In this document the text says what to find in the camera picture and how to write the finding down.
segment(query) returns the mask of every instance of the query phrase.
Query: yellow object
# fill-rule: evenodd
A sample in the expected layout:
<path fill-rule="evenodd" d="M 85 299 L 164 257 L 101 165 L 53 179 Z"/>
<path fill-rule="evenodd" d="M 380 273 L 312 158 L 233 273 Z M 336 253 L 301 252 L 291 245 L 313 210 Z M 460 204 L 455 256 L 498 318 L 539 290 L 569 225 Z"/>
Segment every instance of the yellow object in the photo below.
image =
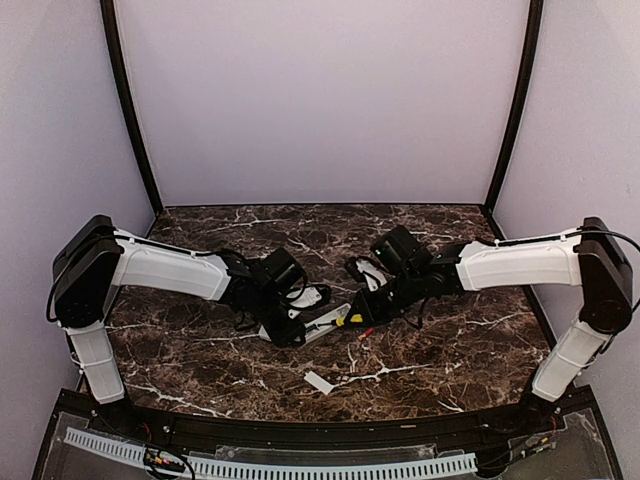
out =
<path fill-rule="evenodd" d="M 336 318 L 336 326 L 344 326 L 344 321 L 344 317 Z M 351 321 L 349 323 L 362 323 L 362 315 L 360 315 L 359 313 L 357 315 L 354 315 L 353 317 L 351 317 Z"/>

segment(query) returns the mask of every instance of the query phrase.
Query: cable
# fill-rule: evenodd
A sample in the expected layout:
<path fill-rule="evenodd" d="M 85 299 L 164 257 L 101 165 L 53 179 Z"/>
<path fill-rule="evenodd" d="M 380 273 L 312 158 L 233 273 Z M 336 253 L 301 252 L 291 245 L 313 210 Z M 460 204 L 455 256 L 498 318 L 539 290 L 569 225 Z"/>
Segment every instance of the cable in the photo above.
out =
<path fill-rule="evenodd" d="M 285 293 L 284 295 L 281 295 L 282 297 L 284 297 L 284 303 L 291 304 L 296 300 L 300 300 L 302 298 L 302 295 L 304 295 L 304 292 L 307 289 L 308 285 L 309 285 L 309 277 L 307 276 L 307 272 L 302 270 L 302 288 L 300 288 L 300 293 L 298 294 L 297 297 L 289 298 L 289 294 L 297 290 L 297 288 L 293 288 L 293 287 L 290 288 L 287 293 Z"/>
<path fill-rule="evenodd" d="M 145 446 L 145 448 L 147 448 L 147 449 L 149 449 L 149 447 L 150 447 L 150 448 L 153 448 L 154 450 L 157 450 L 157 451 L 158 451 L 158 454 L 160 454 L 161 452 L 166 452 L 166 453 L 168 453 L 168 454 L 173 455 L 174 457 L 176 457 L 178 460 L 180 460 L 180 461 L 184 464 L 184 466 L 185 466 L 185 470 L 189 470 L 189 473 L 190 473 L 190 475 L 191 475 L 191 480 L 196 480 L 196 471 L 193 469 L 193 466 L 191 465 L 191 463 L 189 463 L 189 460 L 188 460 L 184 455 L 182 455 L 181 453 L 178 453 L 178 452 L 173 451 L 173 449 L 168 449 L 167 447 L 161 447 L 161 446 L 159 446 L 159 445 L 156 445 L 156 444 L 154 444 L 154 443 L 151 443 L 151 441 L 146 441 L 146 442 L 145 442 L 144 440 L 140 440 L 140 439 L 138 439 L 138 438 L 134 438 L 134 437 L 131 437 L 131 436 L 129 436 L 129 435 L 126 435 L 126 434 L 124 434 L 124 433 L 122 433 L 122 432 L 119 432 L 117 429 L 115 429 L 114 427 L 112 427 L 112 426 L 109 424 L 109 422 L 107 422 L 107 421 L 105 420 L 105 418 L 104 418 L 104 417 L 102 416 L 102 414 L 100 413 L 100 408 L 99 408 L 99 406 L 96 406 L 96 408 L 94 409 L 94 411 L 96 412 L 96 414 L 98 415 L 98 418 L 100 418 L 100 420 L 102 421 L 102 423 L 103 423 L 103 424 L 104 424 L 104 425 L 105 425 L 109 430 L 111 430 L 114 434 L 116 434 L 117 436 L 122 437 L 122 438 L 124 438 L 124 439 L 126 439 L 126 440 L 129 440 L 130 442 L 142 443 L 142 444 Z"/>
<path fill-rule="evenodd" d="M 638 251 L 638 253 L 640 253 L 640 245 L 638 244 L 638 242 L 636 242 L 634 239 L 632 239 L 630 237 L 627 237 L 626 235 L 624 235 L 622 233 L 613 232 L 611 230 L 578 230 L 577 232 L 573 232 L 573 233 L 567 234 L 567 237 L 577 237 L 577 236 L 580 236 L 580 235 L 592 235 L 592 234 L 610 235 L 612 237 L 619 238 L 621 240 L 624 240 L 628 244 L 630 244 L 633 248 L 635 248 Z M 631 309 L 631 312 L 634 313 L 638 309 L 638 307 L 640 307 L 640 298 L 633 305 L 633 308 Z"/>
<path fill-rule="evenodd" d="M 234 324 L 233 329 L 236 332 L 245 332 L 247 330 L 251 330 L 253 327 L 257 327 L 260 322 L 258 322 L 255 318 L 253 318 L 253 316 L 251 314 L 249 314 L 249 316 L 253 320 L 253 323 L 249 323 L 247 325 L 244 325 L 244 321 L 245 321 L 245 319 L 247 317 L 247 311 L 243 310 L 242 311 L 242 318 L 240 319 L 240 321 L 238 321 L 236 324 Z"/>
<path fill-rule="evenodd" d="M 484 462 L 484 463 L 480 463 L 478 465 L 478 468 L 480 467 L 486 467 L 487 465 L 491 465 L 492 463 L 497 462 L 498 460 L 503 459 L 504 457 L 506 457 L 507 455 L 511 455 L 515 450 L 517 450 L 518 448 L 520 448 L 522 445 L 524 445 L 525 443 L 527 443 L 530 439 L 533 438 L 533 435 L 531 435 L 530 437 L 526 437 L 524 440 L 521 440 L 520 442 L 516 443 L 513 447 L 511 447 L 509 450 L 507 450 L 506 452 L 503 452 L 501 455 L 498 455 L 495 458 L 492 458 L 491 460 Z"/>
<path fill-rule="evenodd" d="M 429 300 L 430 300 L 429 297 L 425 297 L 424 300 L 422 300 L 422 303 L 420 304 L 420 308 L 418 309 L 418 323 L 413 324 L 405 318 L 405 321 L 416 330 L 420 330 L 424 325 L 424 310 Z"/>
<path fill-rule="evenodd" d="M 545 437 L 542 437 L 540 440 L 538 440 L 534 445 L 532 445 L 531 447 L 525 448 L 522 452 L 521 455 L 524 454 L 524 456 L 518 456 L 516 458 L 514 458 L 513 460 L 511 460 L 510 462 L 508 462 L 507 464 L 504 465 L 500 465 L 500 466 L 495 466 L 495 467 L 488 467 L 488 465 L 491 465 L 492 463 L 497 462 L 498 460 L 501 460 L 502 458 L 506 457 L 507 455 L 511 455 L 513 453 L 515 453 L 516 450 L 518 450 L 520 447 L 522 447 L 524 444 L 526 444 L 527 442 L 529 442 L 529 440 L 531 440 L 532 438 L 534 438 L 536 436 L 536 434 L 533 434 L 529 437 L 524 438 L 523 440 L 521 440 L 520 442 L 516 443 L 513 447 L 509 448 L 506 452 L 502 453 L 501 455 L 488 460 L 486 462 L 483 462 L 481 464 L 478 465 L 478 467 L 484 467 L 486 469 L 489 470 L 497 470 L 497 469 L 502 469 L 505 467 L 508 467 L 509 465 L 513 465 L 514 463 L 523 460 L 524 458 L 527 458 L 528 453 L 532 453 L 534 452 L 534 450 L 538 447 L 544 446 L 548 444 L 548 441 L 550 438 L 555 437 L 556 433 L 558 432 L 558 421 L 556 420 L 555 417 L 551 416 L 551 425 L 553 426 L 553 431 L 551 433 L 551 435 L 547 435 Z M 489 427 L 489 426 L 481 426 L 482 428 L 490 428 L 496 431 L 499 431 L 499 429 L 494 428 L 494 427 Z"/>
<path fill-rule="evenodd" d="M 378 277 L 376 277 L 375 275 L 373 275 L 372 273 L 367 272 L 366 270 L 362 271 L 362 274 L 365 277 L 369 277 L 371 280 L 373 280 L 376 285 L 378 286 L 378 288 L 382 287 L 382 282 L 378 279 Z"/>
<path fill-rule="evenodd" d="M 375 258 L 371 258 L 371 257 L 367 257 L 366 255 L 359 255 L 356 257 L 356 262 L 358 260 L 362 260 L 365 262 L 369 262 L 371 265 L 373 265 L 375 268 L 377 268 L 378 270 L 383 271 L 384 273 L 387 273 L 389 275 L 391 275 L 391 273 L 389 272 L 389 270 L 387 270 L 387 268 L 382 265 L 378 260 L 376 260 Z"/>

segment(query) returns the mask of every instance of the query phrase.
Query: white cable tray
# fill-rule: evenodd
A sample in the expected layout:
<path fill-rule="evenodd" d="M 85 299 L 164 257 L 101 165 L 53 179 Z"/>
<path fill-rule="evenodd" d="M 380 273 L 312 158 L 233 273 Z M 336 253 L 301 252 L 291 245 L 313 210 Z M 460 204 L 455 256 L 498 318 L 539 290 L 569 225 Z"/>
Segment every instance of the white cable tray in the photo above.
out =
<path fill-rule="evenodd" d="M 142 463 L 145 448 L 141 445 L 72 427 L 67 428 L 64 442 L 119 463 L 145 468 Z M 190 455 L 189 463 L 202 480 L 429 480 L 474 473 L 478 470 L 475 459 L 474 453 L 468 453 L 380 465 L 309 467 L 236 463 Z M 182 474 L 185 477 L 189 477 L 188 471 Z"/>

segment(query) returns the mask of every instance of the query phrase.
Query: red object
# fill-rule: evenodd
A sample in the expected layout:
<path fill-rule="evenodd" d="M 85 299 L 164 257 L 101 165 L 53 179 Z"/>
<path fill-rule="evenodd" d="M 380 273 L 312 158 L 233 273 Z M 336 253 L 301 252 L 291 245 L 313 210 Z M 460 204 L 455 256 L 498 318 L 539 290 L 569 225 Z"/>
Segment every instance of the red object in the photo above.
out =
<path fill-rule="evenodd" d="M 360 335 L 358 337 L 358 340 L 362 341 L 365 338 L 367 338 L 369 335 L 371 335 L 373 333 L 373 331 L 375 330 L 375 328 L 371 327 L 369 330 L 367 330 L 366 332 L 364 332 L 362 335 Z"/>

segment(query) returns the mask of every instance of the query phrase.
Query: wire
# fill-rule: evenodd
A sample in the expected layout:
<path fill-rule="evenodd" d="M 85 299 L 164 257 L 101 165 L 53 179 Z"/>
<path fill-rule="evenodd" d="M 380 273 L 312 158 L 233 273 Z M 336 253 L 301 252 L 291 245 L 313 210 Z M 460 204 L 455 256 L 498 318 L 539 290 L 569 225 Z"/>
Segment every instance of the wire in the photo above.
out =
<path fill-rule="evenodd" d="M 158 455 L 159 455 L 161 452 L 166 452 L 166 453 L 168 453 L 168 454 L 173 455 L 174 457 L 176 457 L 178 460 L 180 460 L 180 461 L 184 464 L 184 466 L 185 466 L 185 470 L 189 470 L 189 473 L 190 473 L 190 475 L 191 475 L 191 480 L 196 480 L 196 471 L 193 469 L 193 466 L 191 465 L 191 463 L 189 463 L 189 460 L 187 460 L 187 458 L 186 458 L 184 455 L 182 455 L 181 453 L 178 453 L 178 452 L 173 451 L 173 449 L 169 449 L 169 448 L 167 448 L 167 447 L 161 447 L 161 446 L 159 446 L 159 445 L 156 445 L 156 444 L 154 444 L 154 443 L 151 443 L 151 441 L 150 441 L 150 440 L 145 442 L 144 440 L 140 440 L 140 439 L 138 439 L 138 438 L 131 437 L 131 436 L 126 435 L 126 434 L 124 434 L 124 433 L 122 433 L 122 432 L 119 432 L 117 429 L 115 429 L 114 427 L 112 427 L 112 426 L 109 424 L 109 422 L 107 422 L 107 421 L 105 420 L 105 418 L 102 416 L 102 414 L 100 413 L 99 405 L 98 405 L 98 406 L 96 406 L 96 408 L 94 408 L 94 410 L 93 410 L 93 411 L 94 411 L 94 412 L 96 412 L 96 414 L 98 415 L 98 418 L 100 418 L 100 420 L 102 421 L 102 423 L 103 423 L 103 424 L 104 424 L 104 425 L 105 425 L 109 430 L 111 430 L 114 434 L 116 434 L 117 436 L 122 437 L 122 438 L 124 438 L 124 439 L 126 439 L 126 440 L 129 440 L 129 441 L 131 441 L 131 442 L 135 442 L 135 443 L 142 443 L 142 444 L 144 444 L 144 446 L 145 446 L 145 448 L 146 448 L 146 449 L 153 448 L 154 450 L 157 450 L 157 451 L 158 451 Z M 149 430 L 149 426 L 148 426 L 148 425 L 147 425 L 147 428 L 146 428 L 145 430 L 147 430 L 148 436 L 149 436 L 149 437 L 151 437 L 151 431 Z"/>
<path fill-rule="evenodd" d="M 300 288 L 300 293 L 298 294 L 297 297 L 289 298 L 288 295 L 297 290 L 297 288 L 290 288 L 287 293 L 285 293 L 284 295 L 281 295 L 282 297 L 284 297 L 284 303 L 285 304 L 291 304 L 292 302 L 295 302 L 296 300 L 300 300 L 302 298 L 302 295 L 304 295 L 304 292 L 307 289 L 308 285 L 309 285 L 309 277 L 307 276 L 307 272 L 302 270 L 302 288 Z"/>
<path fill-rule="evenodd" d="M 507 450 L 506 452 L 503 452 L 501 455 L 498 455 L 497 457 L 492 458 L 491 460 L 489 460 L 487 462 L 483 462 L 483 463 L 478 464 L 478 467 L 486 467 L 487 465 L 491 465 L 492 463 L 496 463 L 498 460 L 503 459 L 507 455 L 511 455 L 514 451 L 516 451 L 518 448 L 520 448 L 522 445 L 527 443 L 532 438 L 533 438 L 533 435 L 531 435 L 530 437 L 526 437 L 524 440 L 519 441 L 513 447 L 511 447 L 509 450 Z"/>
<path fill-rule="evenodd" d="M 420 330 L 422 328 L 422 326 L 424 325 L 424 310 L 429 300 L 429 297 L 425 297 L 424 300 L 422 300 L 420 308 L 418 309 L 418 321 L 416 323 L 411 323 L 406 317 L 404 318 L 404 321 L 407 322 L 409 326 L 415 328 L 416 330 Z"/>
<path fill-rule="evenodd" d="M 387 270 L 387 267 L 385 267 L 384 265 L 382 265 L 382 263 L 380 263 L 378 260 L 376 260 L 375 258 L 372 257 L 367 257 L 366 255 L 359 255 L 356 257 L 356 262 L 358 260 L 362 260 L 365 262 L 369 262 L 371 265 L 373 265 L 375 268 L 377 268 L 378 270 L 383 271 L 384 273 L 387 273 L 389 275 L 391 275 L 391 273 L 389 272 L 389 270 Z"/>
<path fill-rule="evenodd" d="M 233 329 L 236 332 L 245 332 L 247 330 L 251 330 L 253 327 L 258 326 L 258 324 L 260 322 L 258 322 L 255 318 L 253 318 L 253 316 L 251 314 L 249 314 L 249 316 L 251 317 L 251 320 L 253 320 L 252 323 L 248 323 L 247 325 L 244 325 L 244 321 L 247 317 L 247 311 L 243 310 L 242 311 L 242 318 L 240 319 L 240 321 L 238 321 L 234 326 Z"/>

